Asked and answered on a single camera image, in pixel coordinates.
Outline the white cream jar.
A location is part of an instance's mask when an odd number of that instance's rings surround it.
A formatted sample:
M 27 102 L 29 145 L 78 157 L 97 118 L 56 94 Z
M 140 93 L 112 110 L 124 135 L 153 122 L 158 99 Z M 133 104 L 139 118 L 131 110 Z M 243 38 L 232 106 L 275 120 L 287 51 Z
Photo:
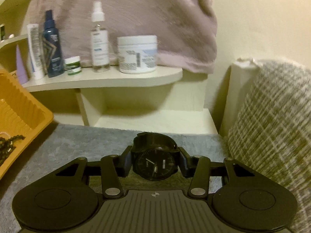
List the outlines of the white cream jar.
M 125 74 L 143 74 L 156 70 L 158 40 L 155 35 L 117 38 L 119 70 Z

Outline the lilac tube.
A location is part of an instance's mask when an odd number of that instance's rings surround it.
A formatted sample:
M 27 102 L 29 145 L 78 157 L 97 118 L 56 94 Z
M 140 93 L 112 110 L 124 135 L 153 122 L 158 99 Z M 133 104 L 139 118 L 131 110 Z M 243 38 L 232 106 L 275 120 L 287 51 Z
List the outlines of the lilac tube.
M 16 45 L 16 75 L 20 84 L 23 85 L 28 82 L 28 75 L 22 60 L 19 45 Z

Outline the black white standing tube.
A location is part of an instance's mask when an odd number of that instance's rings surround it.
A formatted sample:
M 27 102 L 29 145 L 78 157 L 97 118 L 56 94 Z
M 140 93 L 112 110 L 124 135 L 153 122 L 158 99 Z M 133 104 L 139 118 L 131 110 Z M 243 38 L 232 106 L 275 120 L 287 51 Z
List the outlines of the black white standing tube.
M 5 24 L 0 25 L 1 41 L 6 39 Z

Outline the white pillow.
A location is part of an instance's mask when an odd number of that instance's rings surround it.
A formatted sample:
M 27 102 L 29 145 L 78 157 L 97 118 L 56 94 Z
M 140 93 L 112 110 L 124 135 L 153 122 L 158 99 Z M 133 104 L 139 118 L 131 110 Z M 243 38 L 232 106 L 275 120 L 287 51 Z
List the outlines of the white pillow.
M 285 62 L 289 62 L 289 60 L 284 58 L 239 58 L 231 64 L 226 105 L 221 127 L 219 129 L 219 134 L 221 136 L 225 137 L 228 135 L 229 129 L 235 123 L 246 95 L 250 91 L 253 80 L 259 73 L 263 64 L 282 64 Z

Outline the grey fluffy mat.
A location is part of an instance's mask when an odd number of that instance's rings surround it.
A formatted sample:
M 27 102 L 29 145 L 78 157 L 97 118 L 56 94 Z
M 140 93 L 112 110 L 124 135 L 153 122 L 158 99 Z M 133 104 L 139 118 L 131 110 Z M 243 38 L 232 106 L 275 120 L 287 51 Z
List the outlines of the grey fluffy mat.
M 50 124 L 1 179 L 1 232 L 19 232 L 21 229 L 12 212 L 12 200 L 19 190 L 75 158 L 86 157 L 91 162 L 106 155 L 120 155 L 140 132 Z M 223 162 L 229 157 L 226 142 L 219 135 L 167 135 L 191 156 L 206 156 L 213 162 Z M 183 178 L 180 171 L 166 180 L 155 182 L 145 180 L 131 170 L 128 177 L 119 180 L 124 191 L 165 188 L 187 191 L 191 182 L 190 178 Z

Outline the orange plastic tray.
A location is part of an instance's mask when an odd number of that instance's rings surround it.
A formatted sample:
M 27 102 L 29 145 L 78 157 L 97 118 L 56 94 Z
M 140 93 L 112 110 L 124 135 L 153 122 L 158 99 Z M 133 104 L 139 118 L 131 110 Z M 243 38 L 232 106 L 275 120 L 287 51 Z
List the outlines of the orange plastic tray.
M 53 113 L 48 108 L 9 72 L 1 70 L 1 137 L 25 137 L 14 143 L 15 149 L 1 165 L 1 177 L 53 119 Z

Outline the clear spray bottle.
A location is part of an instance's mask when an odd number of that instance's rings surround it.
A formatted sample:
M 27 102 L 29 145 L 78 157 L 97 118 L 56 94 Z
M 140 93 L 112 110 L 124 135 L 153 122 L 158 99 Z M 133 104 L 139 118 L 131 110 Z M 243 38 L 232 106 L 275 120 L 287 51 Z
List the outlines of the clear spray bottle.
M 95 72 L 104 72 L 110 68 L 109 58 L 109 36 L 108 31 L 104 27 L 105 14 L 102 9 L 101 1 L 93 2 L 91 30 L 91 55 L 92 66 Z

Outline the cream wooden shelf unit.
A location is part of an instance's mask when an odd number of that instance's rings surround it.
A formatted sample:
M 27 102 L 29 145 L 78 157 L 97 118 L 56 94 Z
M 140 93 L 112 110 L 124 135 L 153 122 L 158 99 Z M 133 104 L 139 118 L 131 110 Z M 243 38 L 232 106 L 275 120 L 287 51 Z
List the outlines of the cream wooden shelf unit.
M 12 42 L 21 40 L 22 55 L 29 59 L 26 33 L 31 0 L 1 0 L 1 23 Z M 56 114 L 60 122 L 78 118 L 86 126 L 148 130 L 159 133 L 215 134 L 217 128 L 204 107 L 208 74 L 161 65 L 143 74 L 120 72 L 118 44 L 109 41 L 110 68 L 95 72 L 92 55 L 82 60 L 78 75 L 31 79 L 26 88 Z

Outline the pink hanging towel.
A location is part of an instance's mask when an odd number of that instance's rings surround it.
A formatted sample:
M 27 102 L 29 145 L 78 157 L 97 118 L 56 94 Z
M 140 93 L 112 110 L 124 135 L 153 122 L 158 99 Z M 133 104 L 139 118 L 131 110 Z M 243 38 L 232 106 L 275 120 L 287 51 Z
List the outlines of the pink hanging towel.
M 113 48 L 121 36 L 155 35 L 161 65 L 211 74 L 217 57 L 213 0 L 31 0 L 30 22 L 52 10 L 65 57 L 91 59 L 91 14 L 100 1 Z

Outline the small green lid jar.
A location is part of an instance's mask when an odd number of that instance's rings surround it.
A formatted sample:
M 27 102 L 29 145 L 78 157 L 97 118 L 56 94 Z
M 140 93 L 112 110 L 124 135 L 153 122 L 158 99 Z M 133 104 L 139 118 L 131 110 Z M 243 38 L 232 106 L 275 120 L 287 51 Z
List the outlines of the small green lid jar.
M 75 75 L 82 72 L 80 61 L 80 56 L 73 56 L 64 60 L 68 75 Z

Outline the white blue tube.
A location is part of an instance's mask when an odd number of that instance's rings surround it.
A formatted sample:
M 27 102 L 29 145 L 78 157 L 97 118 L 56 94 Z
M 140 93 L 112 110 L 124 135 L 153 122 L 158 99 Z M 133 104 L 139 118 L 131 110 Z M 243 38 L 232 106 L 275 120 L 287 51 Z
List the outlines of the white blue tube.
M 41 33 L 38 24 L 27 25 L 28 51 L 31 60 L 31 70 L 35 80 L 42 79 L 45 72 Z

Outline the black wrist watch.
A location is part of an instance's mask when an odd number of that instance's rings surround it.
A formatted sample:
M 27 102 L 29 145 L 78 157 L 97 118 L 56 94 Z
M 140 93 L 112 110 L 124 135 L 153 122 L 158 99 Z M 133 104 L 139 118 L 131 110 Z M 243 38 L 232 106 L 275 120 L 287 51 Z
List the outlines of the black wrist watch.
M 139 133 L 133 140 L 133 171 L 144 179 L 159 181 L 178 171 L 180 150 L 169 136 L 160 133 Z

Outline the dark blue spray bottle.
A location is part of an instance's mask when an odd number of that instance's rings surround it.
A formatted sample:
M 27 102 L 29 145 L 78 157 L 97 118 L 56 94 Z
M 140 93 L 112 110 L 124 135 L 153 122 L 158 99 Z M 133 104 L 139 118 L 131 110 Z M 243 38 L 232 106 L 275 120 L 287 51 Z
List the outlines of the dark blue spray bottle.
M 52 10 L 45 12 L 42 41 L 48 77 L 52 78 L 63 74 L 65 69 L 59 40 L 59 30 L 56 28 Z

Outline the grey plaid pillow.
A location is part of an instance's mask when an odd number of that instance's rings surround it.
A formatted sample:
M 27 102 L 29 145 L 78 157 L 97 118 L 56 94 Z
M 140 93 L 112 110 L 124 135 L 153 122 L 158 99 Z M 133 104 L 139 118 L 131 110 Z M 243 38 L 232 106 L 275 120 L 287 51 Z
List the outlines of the grey plaid pillow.
M 294 194 L 291 230 L 310 232 L 310 70 L 263 64 L 226 137 L 232 158 Z

